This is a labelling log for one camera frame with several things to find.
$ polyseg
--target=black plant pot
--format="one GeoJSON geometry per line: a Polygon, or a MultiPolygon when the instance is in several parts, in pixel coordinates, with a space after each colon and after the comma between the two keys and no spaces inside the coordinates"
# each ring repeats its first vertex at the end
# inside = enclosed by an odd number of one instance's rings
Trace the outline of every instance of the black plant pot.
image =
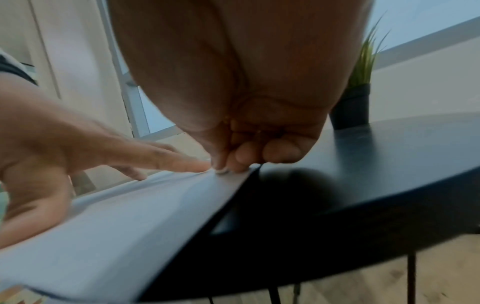
{"type": "Polygon", "coordinates": [[[340,101],[330,111],[335,130],[367,125],[369,123],[370,84],[346,89],[340,101]]]}

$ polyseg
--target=person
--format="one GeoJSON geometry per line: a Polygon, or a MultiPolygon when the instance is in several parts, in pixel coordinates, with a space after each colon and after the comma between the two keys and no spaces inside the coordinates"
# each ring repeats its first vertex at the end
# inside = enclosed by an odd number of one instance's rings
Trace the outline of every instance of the person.
{"type": "MultiPolygon", "coordinates": [[[[135,81],[202,144],[215,169],[233,172],[308,153],[347,83],[372,4],[108,2],[135,81]]],[[[0,248],[61,222],[70,203],[67,174],[101,164],[136,179],[144,177],[134,167],[209,167],[172,147],[123,138],[49,100],[22,75],[0,73],[0,180],[11,199],[0,248]]]]}

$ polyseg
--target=sheet of paper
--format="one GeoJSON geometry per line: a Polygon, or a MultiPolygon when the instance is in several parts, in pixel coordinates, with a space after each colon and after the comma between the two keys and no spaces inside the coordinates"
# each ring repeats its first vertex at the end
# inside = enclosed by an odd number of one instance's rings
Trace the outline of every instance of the sheet of paper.
{"type": "Polygon", "coordinates": [[[0,277],[71,299],[132,301],[249,174],[161,172],[78,198],[68,221],[0,250],[0,277]]]}

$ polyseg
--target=black table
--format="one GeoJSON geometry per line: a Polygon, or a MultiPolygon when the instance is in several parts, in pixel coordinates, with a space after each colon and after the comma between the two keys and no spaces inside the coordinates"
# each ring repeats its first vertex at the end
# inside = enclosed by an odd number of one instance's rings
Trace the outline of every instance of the black table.
{"type": "Polygon", "coordinates": [[[480,114],[324,131],[299,163],[257,170],[139,300],[318,279],[415,253],[479,223],[480,114]]]}

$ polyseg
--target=beige floor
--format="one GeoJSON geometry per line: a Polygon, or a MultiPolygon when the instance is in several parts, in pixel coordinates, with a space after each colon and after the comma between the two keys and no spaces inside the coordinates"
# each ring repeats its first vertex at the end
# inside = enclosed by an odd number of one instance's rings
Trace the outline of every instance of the beige floor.
{"type": "MultiPolygon", "coordinates": [[[[381,265],[302,284],[299,304],[406,304],[407,261],[381,265]]],[[[292,303],[292,286],[280,289],[292,303]]],[[[418,304],[480,303],[480,236],[466,235],[418,255],[418,304]]],[[[267,291],[213,299],[215,304],[267,304],[267,291]]],[[[175,304],[209,304],[207,299],[175,304]]]]}

